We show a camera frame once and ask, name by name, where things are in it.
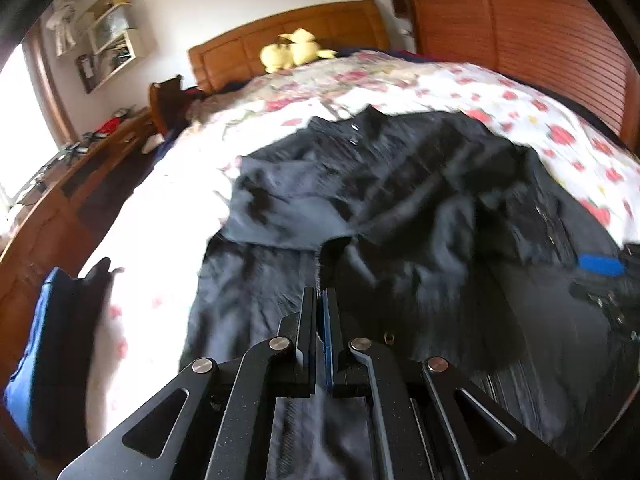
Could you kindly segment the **floral bed sheet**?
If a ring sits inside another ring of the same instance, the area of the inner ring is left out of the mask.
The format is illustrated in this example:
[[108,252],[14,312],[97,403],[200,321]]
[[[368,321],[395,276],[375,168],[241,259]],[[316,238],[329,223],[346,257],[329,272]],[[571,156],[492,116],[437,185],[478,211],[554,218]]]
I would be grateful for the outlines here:
[[311,118],[336,122],[369,106],[389,115],[468,115],[533,148],[617,243],[638,240],[638,158],[588,108],[547,86],[471,63],[362,50],[194,99],[175,140],[156,149],[153,168],[89,258],[112,262],[88,376],[89,442],[177,373],[196,276],[207,242],[228,218],[242,157]]

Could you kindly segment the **tied white curtain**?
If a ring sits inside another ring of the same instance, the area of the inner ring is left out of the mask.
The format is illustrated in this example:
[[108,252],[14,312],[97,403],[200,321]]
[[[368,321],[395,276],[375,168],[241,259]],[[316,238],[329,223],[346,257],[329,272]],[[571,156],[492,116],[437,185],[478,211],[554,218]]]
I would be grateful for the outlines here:
[[55,53],[58,58],[76,46],[74,33],[75,3],[63,2],[48,18],[46,27],[54,33]]

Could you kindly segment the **wooden chair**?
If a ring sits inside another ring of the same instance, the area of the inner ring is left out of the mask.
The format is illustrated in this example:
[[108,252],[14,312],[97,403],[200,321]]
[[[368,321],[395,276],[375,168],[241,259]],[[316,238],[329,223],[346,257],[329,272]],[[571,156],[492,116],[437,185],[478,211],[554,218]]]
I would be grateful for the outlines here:
[[181,75],[152,82],[149,86],[149,108],[157,132],[166,136],[189,102],[190,98],[182,88]]

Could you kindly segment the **red bowl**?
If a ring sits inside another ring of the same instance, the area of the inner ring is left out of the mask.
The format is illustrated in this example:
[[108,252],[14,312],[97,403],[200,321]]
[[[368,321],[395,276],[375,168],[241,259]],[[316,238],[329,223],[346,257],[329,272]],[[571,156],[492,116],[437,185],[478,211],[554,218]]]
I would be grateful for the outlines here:
[[121,124],[122,118],[112,117],[107,122],[104,122],[103,125],[100,125],[99,128],[96,129],[96,133],[111,134],[115,132]]

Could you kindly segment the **black jacket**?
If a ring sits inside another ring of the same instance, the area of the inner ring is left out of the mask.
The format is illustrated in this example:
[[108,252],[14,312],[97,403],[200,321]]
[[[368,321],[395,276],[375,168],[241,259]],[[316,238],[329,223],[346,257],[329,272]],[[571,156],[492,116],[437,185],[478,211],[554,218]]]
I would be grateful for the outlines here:
[[361,335],[442,356],[573,463],[626,455],[639,347],[570,294],[620,246],[537,153],[445,112],[308,126],[242,159],[182,362],[242,356],[332,288]]

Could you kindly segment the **wooden desk cabinet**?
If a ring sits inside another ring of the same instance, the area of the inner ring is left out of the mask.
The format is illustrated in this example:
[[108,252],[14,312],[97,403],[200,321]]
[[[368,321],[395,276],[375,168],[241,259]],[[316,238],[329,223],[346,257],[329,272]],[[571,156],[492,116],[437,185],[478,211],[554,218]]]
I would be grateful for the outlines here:
[[44,279],[54,268],[71,276],[84,266],[99,235],[80,208],[120,163],[155,132],[145,107],[106,139],[93,144],[36,201],[1,255],[1,383],[21,359]]

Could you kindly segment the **white wall shelf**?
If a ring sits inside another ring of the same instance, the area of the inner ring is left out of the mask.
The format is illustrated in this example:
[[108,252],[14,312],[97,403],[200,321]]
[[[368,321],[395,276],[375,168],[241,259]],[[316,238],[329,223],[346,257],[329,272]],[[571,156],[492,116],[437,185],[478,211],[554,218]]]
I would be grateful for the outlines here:
[[74,61],[87,94],[145,57],[132,0],[96,0],[76,22]]

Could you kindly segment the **window with wooden frame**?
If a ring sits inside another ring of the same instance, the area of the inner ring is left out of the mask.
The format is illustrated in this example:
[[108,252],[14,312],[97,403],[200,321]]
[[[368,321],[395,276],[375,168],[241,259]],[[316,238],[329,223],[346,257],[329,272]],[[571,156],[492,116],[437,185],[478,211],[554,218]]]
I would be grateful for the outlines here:
[[1,199],[15,203],[38,170],[77,140],[36,23],[1,69]]

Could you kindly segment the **yellow plush toy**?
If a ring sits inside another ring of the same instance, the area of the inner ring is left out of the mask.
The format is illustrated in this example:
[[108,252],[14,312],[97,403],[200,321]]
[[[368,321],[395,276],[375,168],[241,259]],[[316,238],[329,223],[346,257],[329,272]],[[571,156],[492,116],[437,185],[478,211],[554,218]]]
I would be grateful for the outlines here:
[[316,36],[303,28],[290,34],[280,34],[279,38],[282,42],[268,44],[259,53],[260,62],[268,74],[337,56],[335,50],[323,49]]

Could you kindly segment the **wooden headboard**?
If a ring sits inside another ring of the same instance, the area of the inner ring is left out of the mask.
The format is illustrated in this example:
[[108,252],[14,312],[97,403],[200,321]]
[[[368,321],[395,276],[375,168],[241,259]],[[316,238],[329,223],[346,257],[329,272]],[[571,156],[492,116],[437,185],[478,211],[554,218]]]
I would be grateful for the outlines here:
[[282,32],[299,28],[314,34],[325,49],[390,48],[390,37],[375,0],[305,6],[250,22],[191,48],[189,58],[196,85],[212,94],[230,81],[262,75],[262,48],[280,42]]

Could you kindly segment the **wooden louvered wardrobe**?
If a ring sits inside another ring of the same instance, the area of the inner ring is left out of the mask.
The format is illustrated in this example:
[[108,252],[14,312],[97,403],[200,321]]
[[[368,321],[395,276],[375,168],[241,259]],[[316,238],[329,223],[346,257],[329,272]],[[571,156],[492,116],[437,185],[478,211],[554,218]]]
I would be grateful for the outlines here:
[[393,0],[419,53],[566,96],[639,148],[639,73],[588,0]]

